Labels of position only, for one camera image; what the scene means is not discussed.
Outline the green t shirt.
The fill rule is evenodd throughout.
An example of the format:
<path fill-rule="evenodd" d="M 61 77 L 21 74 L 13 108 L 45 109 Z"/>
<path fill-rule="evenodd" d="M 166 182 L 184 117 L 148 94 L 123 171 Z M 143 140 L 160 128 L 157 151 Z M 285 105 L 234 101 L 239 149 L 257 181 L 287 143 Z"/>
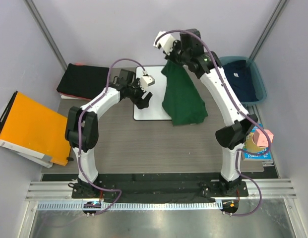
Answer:
<path fill-rule="evenodd" d="M 203 123 L 208 117 L 205 102 L 183 66 L 167 61 L 161 73 L 166 77 L 162 108 L 172 125 Z"/>

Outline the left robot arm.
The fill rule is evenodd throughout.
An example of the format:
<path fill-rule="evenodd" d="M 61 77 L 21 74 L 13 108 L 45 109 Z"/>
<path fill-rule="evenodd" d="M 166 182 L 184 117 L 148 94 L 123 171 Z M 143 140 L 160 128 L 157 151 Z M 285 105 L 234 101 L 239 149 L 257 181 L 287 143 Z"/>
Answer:
<path fill-rule="evenodd" d="M 146 90 L 155 79 L 143 71 L 140 78 L 134 72 L 122 69 L 112 83 L 107 82 L 103 91 L 81 107 L 71 107 L 65 138 L 76 155 L 79 169 L 76 183 L 70 183 L 73 197 L 97 197 L 103 191 L 95 163 L 95 146 L 99 139 L 98 121 L 101 116 L 121 100 L 128 98 L 138 109 L 149 106 L 153 94 Z"/>

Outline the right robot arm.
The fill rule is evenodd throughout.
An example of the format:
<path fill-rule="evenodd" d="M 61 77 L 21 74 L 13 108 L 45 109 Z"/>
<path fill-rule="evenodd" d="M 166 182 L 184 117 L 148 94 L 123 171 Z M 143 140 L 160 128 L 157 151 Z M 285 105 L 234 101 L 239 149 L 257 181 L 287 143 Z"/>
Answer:
<path fill-rule="evenodd" d="M 160 32 L 154 47 L 162 48 L 165 58 L 174 65 L 188 69 L 208 89 L 218 106 L 225 126 L 215 132 L 222 147 L 222 167 L 218 189 L 222 195 L 236 195 L 242 187 L 240 154 L 252 128 L 257 124 L 255 114 L 249 114 L 238 100 L 225 76 L 216 53 L 202 41 L 197 29 L 180 30 L 180 40 L 172 36 L 173 31 Z"/>

